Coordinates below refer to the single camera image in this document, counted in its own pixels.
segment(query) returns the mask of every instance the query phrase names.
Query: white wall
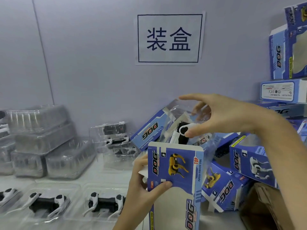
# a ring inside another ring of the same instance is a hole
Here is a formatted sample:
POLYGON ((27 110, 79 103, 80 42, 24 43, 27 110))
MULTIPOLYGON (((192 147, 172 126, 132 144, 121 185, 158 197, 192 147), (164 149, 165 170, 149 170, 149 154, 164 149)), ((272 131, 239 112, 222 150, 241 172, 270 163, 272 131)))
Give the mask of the white wall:
POLYGON ((0 0, 0 108, 53 104, 32 0, 0 0))
POLYGON ((34 0, 54 101, 81 135, 130 117, 141 126, 180 94, 258 97, 268 80, 268 35, 284 6, 304 0, 34 0), (134 65, 137 14, 207 11, 196 66, 134 65))

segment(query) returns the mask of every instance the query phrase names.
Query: sign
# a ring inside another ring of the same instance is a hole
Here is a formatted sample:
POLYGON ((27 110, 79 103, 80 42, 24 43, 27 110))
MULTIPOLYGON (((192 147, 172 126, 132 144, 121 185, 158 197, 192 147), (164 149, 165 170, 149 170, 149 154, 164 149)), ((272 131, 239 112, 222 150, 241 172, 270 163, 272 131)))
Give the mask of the sign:
POLYGON ((134 24, 136 65, 196 65, 200 61, 205 12, 138 15, 134 24))

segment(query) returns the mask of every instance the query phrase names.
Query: brown cardboard box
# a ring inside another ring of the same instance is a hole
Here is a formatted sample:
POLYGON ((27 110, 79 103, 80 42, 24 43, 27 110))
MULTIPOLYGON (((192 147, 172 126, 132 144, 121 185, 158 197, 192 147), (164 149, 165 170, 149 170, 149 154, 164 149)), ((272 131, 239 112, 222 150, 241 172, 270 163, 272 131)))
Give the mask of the brown cardboard box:
POLYGON ((294 230, 282 194, 263 183, 251 188, 240 217, 248 230, 294 230))

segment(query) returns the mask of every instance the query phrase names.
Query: yellow robot dog image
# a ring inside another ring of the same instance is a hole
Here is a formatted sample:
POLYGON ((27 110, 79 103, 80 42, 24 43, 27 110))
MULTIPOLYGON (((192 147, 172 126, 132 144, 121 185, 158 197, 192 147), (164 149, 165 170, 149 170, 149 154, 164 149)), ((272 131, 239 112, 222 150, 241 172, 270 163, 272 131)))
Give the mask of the yellow robot dog image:
POLYGON ((178 169, 184 169, 187 173, 189 171, 187 171, 184 166, 178 163, 178 157, 182 159, 183 163, 185 163, 185 160, 181 155, 178 155, 176 153, 171 154, 171 157, 169 158, 169 175, 180 174, 184 178, 184 176, 178 171, 178 169))
POLYGON ((306 6, 303 6, 301 8, 301 18, 302 18, 302 22, 305 22, 307 20, 307 9, 306 9, 306 6))
POLYGON ((221 175, 219 173, 213 173, 212 168, 211 169, 211 173, 212 175, 209 175, 207 173, 207 178, 205 180, 204 186, 208 189, 208 188, 212 188, 214 186, 214 184, 220 179, 221 175))

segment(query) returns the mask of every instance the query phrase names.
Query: white table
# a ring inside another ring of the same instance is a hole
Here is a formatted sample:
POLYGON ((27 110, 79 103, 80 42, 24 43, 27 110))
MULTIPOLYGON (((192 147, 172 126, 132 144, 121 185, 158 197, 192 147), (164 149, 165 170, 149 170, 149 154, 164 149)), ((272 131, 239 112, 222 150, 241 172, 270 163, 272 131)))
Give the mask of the white table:
MULTIPOLYGON (((97 159, 92 163, 88 170, 77 180, 74 181, 57 181, 50 180, 48 178, 40 179, 30 179, 30 178, 16 178, 15 176, 0 176, 0 190, 5 190, 7 188, 25 188, 33 182, 68 182, 75 183, 83 186, 88 182, 98 182, 98 183, 121 183, 128 185, 131 171, 117 171, 117 170, 104 170, 102 163, 102 155, 99 154, 97 159)), ((230 213, 208 213, 208 204, 202 203, 201 206, 201 218, 200 218, 200 230, 219 230, 219 229, 235 229, 235 230, 245 230, 240 217, 237 212, 230 213)), ((3 223, 4 219, 1 221, 1 230, 11 230, 8 225, 3 223)), ((137 230, 148 230, 149 229, 149 219, 148 216, 144 219, 137 230)))

